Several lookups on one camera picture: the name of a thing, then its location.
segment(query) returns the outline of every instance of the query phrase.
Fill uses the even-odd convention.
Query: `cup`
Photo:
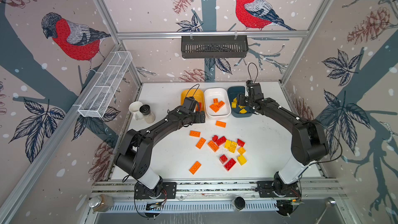
[[[132,118],[135,120],[144,118],[144,115],[140,112],[140,107],[142,107],[142,103],[139,101],[133,102],[129,106],[129,111],[132,113]]]

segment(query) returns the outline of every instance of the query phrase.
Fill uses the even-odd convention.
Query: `silver jar lid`
[[[95,208],[98,207],[102,202],[102,199],[99,195],[91,198],[91,200],[88,202],[88,206],[90,206],[91,208]]]

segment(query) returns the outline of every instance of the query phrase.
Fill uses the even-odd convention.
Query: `gray hanging basket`
[[[182,57],[244,58],[249,51],[247,36],[182,36]]]

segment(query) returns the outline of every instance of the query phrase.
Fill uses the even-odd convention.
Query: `white table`
[[[195,84],[145,83],[139,101],[150,105],[151,111],[156,116],[154,122],[156,123],[166,116],[168,109],[172,110],[179,106],[181,92]],[[264,97],[271,97],[282,107],[290,110],[278,82],[261,82],[260,84]],[[222,87],[227,90],[232,86],[244,85],[244,82],[200,83],[199,89],[205,91],[207,88]],[[248,118],[236,118],[230,115],[222,121],[226,122],[226,128],[217,127],[216,121],[206,118],[206,123],[182,127],[166,136],[153,148],[150,163],[153,171],[167,180],[273,178],[275,172],[283,168],[292,156],[290,151],[292,135],[271,118],[255,114]],[[147,124],[144,120],[132,120],[129,130],[141,130],[152,124]],[[201,137],[206,139],[206,143],[200,150],[196,147],[199,138],[189,136],[192,130],[201,132]],[[239,138],[246,142],[244,157],[247,163],[241,166],[237,162],[236,158],[239,156],[237,150],[232,154],[222,146],[217,152],[213,152],[207,145],[213,135],[225,136],[235,142]],[[236,161],[230,171],[226,171],[218,159],[222,154]],[[189,169],[196,161],[202,166],[195,175],[192,175]],[[126,175],[126,172],[116,167],[112,179],[120,180]],[[320,173],[316,166],[311,166],[304,172],[303,177],[320,177]]]

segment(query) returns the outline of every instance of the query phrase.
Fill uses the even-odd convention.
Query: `mesh basket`
[[[79,107],[78,112],[83,117],[103,117],[131,61],[130,52],[115,52],[111,61]]]
[[[246,36],[183,36],[184,58],[244,58],[249,51]]]

